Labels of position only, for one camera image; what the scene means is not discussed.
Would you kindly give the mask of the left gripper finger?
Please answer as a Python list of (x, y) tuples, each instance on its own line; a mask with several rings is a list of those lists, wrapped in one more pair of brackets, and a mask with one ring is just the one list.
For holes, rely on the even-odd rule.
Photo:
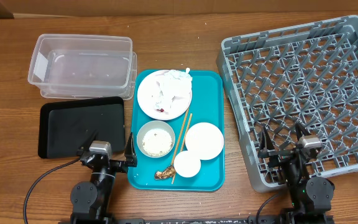
[(137, 156), (135, 153), (133, 133), (130, 133), (130, 135), (129, 135), (129, 139), (127, 141), (126, 148), (124, 151), (124, 156), (126, 158), (126, 166), (128, 166), (128, 167), (136, 167), (137, 166)]
[(88, 151), (92, 142), (96, 139), (98, 136), (98, 131), (94, 130), (89, 137), (87, 137), (84, 141), (84, 143), (81, 144), (81, 146), (78, 148), (79, 152), (85, 152)]

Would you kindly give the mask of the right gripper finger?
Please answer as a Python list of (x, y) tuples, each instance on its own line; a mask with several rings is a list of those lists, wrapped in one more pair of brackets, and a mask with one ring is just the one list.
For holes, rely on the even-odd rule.
[(259, 140), (260, 140), (259, 152), (267, 152), (267, 151), (275, 150), (275, 147), (272, 143), (272, 140), (265, 126), (262, 128), (260, 132)]
[(295, 131), (297, 140), (300, 140), (303, 136), (309, 136), (311, 134), (301, 123), (295, 124)]

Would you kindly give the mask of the grey bowl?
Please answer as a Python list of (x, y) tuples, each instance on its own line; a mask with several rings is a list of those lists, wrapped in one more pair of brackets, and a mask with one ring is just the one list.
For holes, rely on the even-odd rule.
[(144, 124), (143, 127), (141, 127), (139, 132), (137, 133), (137, 145), (138, 145), (138, 148), (140, 149), (140, 151), (144, 155), (146, 155), (147, 157), (150, 157), (145, 153), (145, 151), (142, 147), (142, 138), (144, 137), (146, 132), (150, 131), (151, 129), (164, 129), (167, 132), (169, 132), (169, 134), (171, 135), (172, 141), (173, 141), (173, 146), (174, 146), (176, 137), (175, 137), (175, 133), (174, 133), (173, 129), (171, 128), (171, 126), (168, 123), (163, 122), (163, 121), (158, 121), (158, 120), (149, 121), (148, 123)]

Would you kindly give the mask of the gold foil wrapper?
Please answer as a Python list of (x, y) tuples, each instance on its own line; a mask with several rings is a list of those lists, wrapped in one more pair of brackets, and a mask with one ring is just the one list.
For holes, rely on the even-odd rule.
[(165, 179), (172, 178), (175, 174), (176, 174), (176, 170), (174, 169), (174, 167), (168, 166), (163, 171), (157, 171), (154, 174), (154, 178), (155, 178), (155, 180), (165, 180)]

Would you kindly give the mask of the white cup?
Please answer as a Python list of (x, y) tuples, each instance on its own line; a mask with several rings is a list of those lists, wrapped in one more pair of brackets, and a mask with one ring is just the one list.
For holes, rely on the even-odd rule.
[(201, 160), (191, 151), (180, 152), (173, 163), (176, 173), (182, 177), (194, 177), (201, 169)]

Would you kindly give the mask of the small white plate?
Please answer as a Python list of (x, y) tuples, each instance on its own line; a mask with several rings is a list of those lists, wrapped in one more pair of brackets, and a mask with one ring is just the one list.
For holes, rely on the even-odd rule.
[(208, 161), (223, 151), (224, 136), (220, 129), (211, 123), (197, 123), (188, 130), (185, 146), (200, 160)]

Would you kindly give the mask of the white tissue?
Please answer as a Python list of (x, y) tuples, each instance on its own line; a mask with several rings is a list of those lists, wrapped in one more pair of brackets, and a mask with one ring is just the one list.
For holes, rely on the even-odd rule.
[(159, 93), (155, 99), (155, 109), (160, 112), (169, 112), (173, 101), (178, 98), (186, 98), (192, 92), (192, 80), (190, 68), (185, 71), (168, 70), (162, 75), (157, 75), (155, 80)]

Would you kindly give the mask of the cooked white rice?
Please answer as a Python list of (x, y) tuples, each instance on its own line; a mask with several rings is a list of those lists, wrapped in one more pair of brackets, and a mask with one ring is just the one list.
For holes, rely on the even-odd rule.
[(151, 129), (142, 138), (142, 147), (148, 156), (161, 157), (172, 149), (173, 141), (166, 130)]

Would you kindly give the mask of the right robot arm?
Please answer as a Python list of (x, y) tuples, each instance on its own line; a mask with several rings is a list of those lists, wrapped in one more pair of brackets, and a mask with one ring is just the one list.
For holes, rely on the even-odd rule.
[(322, 142), (300, 124), (295, 124), (298, 142), (291, 150), (277, 151), (267, 128), (260, 133), (259, 158), (267, 158), (269, 168), (277, 167), (291, 198), (291, 208), (284, 208), (272, 223), (333, 223), (326, 212), (331, 209), (334, 184), (324, 177), (310, 177), (306, 164), (317, 158)]

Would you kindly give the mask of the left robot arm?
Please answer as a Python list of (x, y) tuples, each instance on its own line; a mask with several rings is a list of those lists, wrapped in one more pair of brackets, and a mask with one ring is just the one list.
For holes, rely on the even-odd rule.
[(111, 144), (97, 141), (97, 136), (94, 132), (77, 151), (81, 164), (91, 169), (91, 178), (76, 184), (71, 191), (70, 223), (116, 223), (108, 212), (116, 174), (126, 174), (130, 167), (137, 166), (133, 134), (126, 144), (124, 161), (114, 160)]

